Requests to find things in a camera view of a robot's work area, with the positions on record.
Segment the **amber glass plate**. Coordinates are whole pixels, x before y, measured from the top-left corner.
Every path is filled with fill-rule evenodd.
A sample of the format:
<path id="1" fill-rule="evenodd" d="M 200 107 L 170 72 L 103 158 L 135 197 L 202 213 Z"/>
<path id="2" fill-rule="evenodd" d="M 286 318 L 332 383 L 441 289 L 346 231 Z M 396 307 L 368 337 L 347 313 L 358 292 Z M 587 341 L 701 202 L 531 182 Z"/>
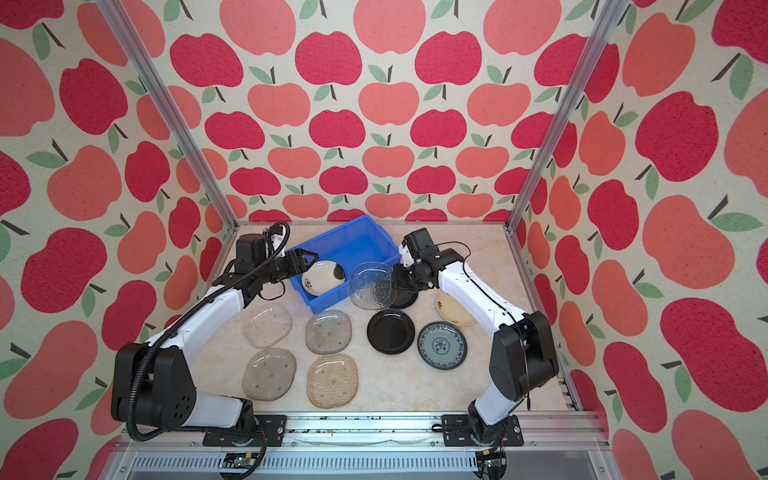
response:
<path id="1" fill-rule="evenodd" d="M 309 368 L 306 392 L 314 406 L 331 409 L 351 402 L 358 384 L 358 368 L 351 357 L 344 354 L 325 355 Z"/>

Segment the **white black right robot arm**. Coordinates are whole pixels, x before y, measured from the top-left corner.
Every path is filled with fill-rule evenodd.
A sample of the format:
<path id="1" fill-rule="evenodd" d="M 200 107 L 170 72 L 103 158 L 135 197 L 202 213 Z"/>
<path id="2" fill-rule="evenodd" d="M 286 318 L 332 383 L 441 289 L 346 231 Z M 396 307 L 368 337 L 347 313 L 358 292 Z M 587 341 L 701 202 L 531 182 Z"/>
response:
<path id="1" fill-rule="evenodd" d="M 419 292 L 433 288 L 456 300 L 491 338 L 491 383 L 470 403 L 458 430 L 467 441 L 496 447 L 507 434 L 510 414 L 531 390 L 559 372 L 549 320 L 504 300 L 453 249 L 430 245 L 406 259 L 393 266 L 364 262 L 352 271 L 319 262 L 302 281 L 311 292 L 317 290 L 316 277 L 345 281 L 349 299 L 374 313 L 366 335 L 375 350 L 397 355 L 415 345 L 422 359 L 438 370 L 453 370 L 466 359 L 467 340 L 448 322 L 432 322 L 417 331 L 402 309 L 414 303 Z"/>

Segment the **cream yellow round plate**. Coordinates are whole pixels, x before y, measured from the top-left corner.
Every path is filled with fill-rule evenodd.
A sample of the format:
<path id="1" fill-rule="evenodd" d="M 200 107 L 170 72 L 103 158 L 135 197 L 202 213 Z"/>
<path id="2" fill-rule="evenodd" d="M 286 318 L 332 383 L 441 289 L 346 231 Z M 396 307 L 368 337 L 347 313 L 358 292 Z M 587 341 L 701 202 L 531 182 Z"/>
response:
<path id="1" fill-rule="evenodd" d="M 436 308 L 446 322 L 455 326 L 468 327 L 476 323 L 476 319 L 455 298 L 442 290 L 437 294 Z"/>

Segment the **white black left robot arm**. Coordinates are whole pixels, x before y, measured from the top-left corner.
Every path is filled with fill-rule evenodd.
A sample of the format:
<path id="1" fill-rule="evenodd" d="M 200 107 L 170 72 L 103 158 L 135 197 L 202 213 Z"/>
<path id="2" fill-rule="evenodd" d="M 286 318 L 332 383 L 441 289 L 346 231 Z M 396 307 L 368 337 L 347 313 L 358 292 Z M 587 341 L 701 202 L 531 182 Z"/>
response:
<path id="1" fill-rule="evenodd" d="M 241 441 L 263 435 L 250 400 L 210 394 L 194 383 L 189 363 L 265 284 L 300 276 L 319 255 L 296 248 L 284 254 L 238 255 L 207 295 L 161 333 L 128 343 L 116 355 L 111 416 L 132 440 L 167 432 L 215 433 Z"/>

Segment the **white floral round plate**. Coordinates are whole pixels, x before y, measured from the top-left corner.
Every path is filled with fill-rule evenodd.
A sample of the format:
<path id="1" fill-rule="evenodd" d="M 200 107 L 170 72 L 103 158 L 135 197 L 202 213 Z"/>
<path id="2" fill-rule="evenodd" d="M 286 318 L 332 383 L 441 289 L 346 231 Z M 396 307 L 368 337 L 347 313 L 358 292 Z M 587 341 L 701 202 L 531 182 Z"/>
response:
<path id="1" fill-rule="evenodd" d="M 302 275 L 301 285 L 309 295 L 320 297 L 345 281 L 346 273 L 342 265 L 330 260 L 318 260 Z"/>

